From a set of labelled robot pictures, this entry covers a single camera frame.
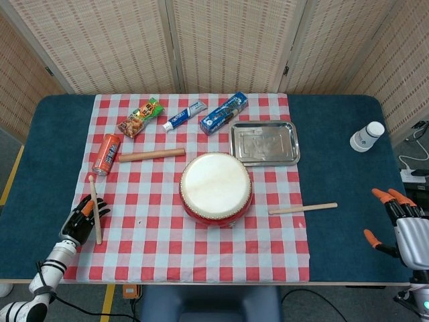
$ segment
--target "toothpaste box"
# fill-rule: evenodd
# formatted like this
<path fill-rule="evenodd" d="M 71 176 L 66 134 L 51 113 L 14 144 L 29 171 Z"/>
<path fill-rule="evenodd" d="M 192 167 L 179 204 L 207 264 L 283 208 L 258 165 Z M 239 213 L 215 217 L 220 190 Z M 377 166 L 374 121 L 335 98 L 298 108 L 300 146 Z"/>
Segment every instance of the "toothpaste box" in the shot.
<path fill-rule="evenodd" d="M 236 92 L 228 101 L 201 120 L 201 130 L 208 136 L 213 134 L 244 110 L 247 105 L 247 97 L 242 92 Z"/>

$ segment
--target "drumhead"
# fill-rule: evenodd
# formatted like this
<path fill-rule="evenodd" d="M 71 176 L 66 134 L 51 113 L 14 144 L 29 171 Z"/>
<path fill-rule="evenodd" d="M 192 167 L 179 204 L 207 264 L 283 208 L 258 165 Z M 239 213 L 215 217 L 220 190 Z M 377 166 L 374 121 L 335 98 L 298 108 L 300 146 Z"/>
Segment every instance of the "drumhead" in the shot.
<path fill-rule="evenodd" d="M 224 219 L 240 211 L 251 197 L 244 165 L 224 153 L 207 153 L 191 161 L 180 181 L 184 202 L 197 215 Z"/>

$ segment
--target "power strip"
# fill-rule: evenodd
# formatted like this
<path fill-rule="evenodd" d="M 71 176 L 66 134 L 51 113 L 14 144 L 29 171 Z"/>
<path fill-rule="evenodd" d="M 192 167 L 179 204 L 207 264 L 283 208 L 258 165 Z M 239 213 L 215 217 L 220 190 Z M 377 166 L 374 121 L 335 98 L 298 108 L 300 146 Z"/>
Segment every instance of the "power strip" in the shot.
<path fill-rule="evenodd" d="M 401 179 L 404 183 L 426 183 L 426 178 L 424 176 L 413 176 L 411 172 L 412 169 L 402 169 L 401 170 Z"/>

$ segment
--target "blue tablecloth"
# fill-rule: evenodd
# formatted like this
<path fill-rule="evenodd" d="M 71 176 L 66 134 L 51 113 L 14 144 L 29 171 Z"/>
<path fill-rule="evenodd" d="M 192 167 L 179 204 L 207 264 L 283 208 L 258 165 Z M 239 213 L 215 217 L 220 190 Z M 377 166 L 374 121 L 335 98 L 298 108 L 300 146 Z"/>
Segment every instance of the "blue tablecloth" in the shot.
<path fill-rule="evenodd" d="M 337 202 L 337 209 L 307 212 L 310 280 L 313 282 L 407 282 L 411 271 L 366 242 L 369 228 L 394 243 L 383 205 L 371 189 L 402 191 L 388 136 L 368 152 L 351 149 L 351 135 L 370 121 L 383 121 L 379 103 L 354 95 L 289 95 L 298 132 L 303 203 Z M 43 99 L 9 198 L 0 216 L 0 279 L 32 279 L 58 241 L 70 212 L 82 163 L 93 95 Z"/>

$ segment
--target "chair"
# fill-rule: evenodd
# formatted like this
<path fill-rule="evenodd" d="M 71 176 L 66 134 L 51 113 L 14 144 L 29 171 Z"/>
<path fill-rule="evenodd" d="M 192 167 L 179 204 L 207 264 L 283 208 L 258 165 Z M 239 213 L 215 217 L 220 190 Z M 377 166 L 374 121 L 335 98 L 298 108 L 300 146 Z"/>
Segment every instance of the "chair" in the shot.
<path fill-rule="evenodd" d="M 144 322 L 282 322 L 276 286 L 145 286 Z"/>

